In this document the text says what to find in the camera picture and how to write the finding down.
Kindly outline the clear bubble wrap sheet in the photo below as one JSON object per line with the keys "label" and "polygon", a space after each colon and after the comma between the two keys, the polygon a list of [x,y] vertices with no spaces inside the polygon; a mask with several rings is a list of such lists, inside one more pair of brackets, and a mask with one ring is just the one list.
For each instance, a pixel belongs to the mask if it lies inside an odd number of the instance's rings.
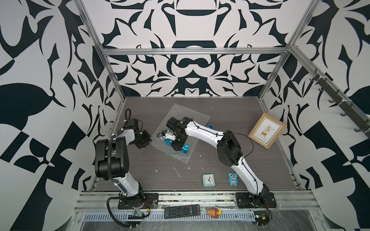
{"label": "clear bubble wrap sheet", "polygon": [[186,133],[186,127],[196,123],[207,125],[209,115],[174,104],[152,135],[151,145],[168,156],[187,163],[198,139]]}

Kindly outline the blue tape dispenser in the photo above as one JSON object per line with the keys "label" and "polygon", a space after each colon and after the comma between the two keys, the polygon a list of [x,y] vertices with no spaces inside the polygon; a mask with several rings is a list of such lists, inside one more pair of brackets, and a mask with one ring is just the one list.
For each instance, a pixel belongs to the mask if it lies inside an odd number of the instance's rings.
{"label": "blue tape dispenser", "polygon": [[208,125],[206,126],[206,128],[209,128],[209,129],[211,129],[211,130],[215,130],[214,126],[212,126],[212,125],[210,125],[210,124],[208,124]]}

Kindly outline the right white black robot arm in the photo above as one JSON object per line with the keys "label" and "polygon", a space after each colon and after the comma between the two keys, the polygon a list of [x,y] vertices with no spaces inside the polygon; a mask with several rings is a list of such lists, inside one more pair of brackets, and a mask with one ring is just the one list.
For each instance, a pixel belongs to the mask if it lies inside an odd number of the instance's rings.
{"label": "right white black robot arm", "polygon": [[188,117],[181,120],[171,117],[166,127],[174,135],[171,147],[175,151],[181,150],[188,137],[194,137],[212,145],[217,149],[219,161],[237,173],[251,197],[262,204],[267,202],[270,190],[247,164],[235,133],[212,130]]}

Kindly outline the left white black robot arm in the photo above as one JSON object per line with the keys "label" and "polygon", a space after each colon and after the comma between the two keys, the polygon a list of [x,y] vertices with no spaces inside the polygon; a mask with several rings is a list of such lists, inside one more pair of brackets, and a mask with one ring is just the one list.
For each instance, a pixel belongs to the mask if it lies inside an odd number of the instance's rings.
{"label": "left white black robot arm", "polygon": [[145,196],[141,184],[131,175],[127,146],[144,148],[152,141],[150,134],[139,128],[140,120],[131,117],[131,109],[125,110],[124,126],[108,139],[98,140],[95,147],[95,174],[110,181],[121,192],[120,200],[138,208]]}

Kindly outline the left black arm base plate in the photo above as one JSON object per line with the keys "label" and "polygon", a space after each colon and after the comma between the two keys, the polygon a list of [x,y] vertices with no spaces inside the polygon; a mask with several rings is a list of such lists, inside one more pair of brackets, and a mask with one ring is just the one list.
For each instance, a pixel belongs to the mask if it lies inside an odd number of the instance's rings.
{"label": "left black arm base plate", "polygon": [[131,197],[124,196],[119,200],[118,209],[151,209],[158,207],[158,193],[144,193]]}

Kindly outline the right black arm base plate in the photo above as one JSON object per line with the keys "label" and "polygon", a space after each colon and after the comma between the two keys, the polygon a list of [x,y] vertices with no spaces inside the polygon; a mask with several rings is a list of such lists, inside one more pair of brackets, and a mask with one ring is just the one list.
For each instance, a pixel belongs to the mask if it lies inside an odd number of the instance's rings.
{"label": "right black arm base plate", "polygon": [[254,195],[252,193],[235,193],[238,208],[276,208],[273,193]]}

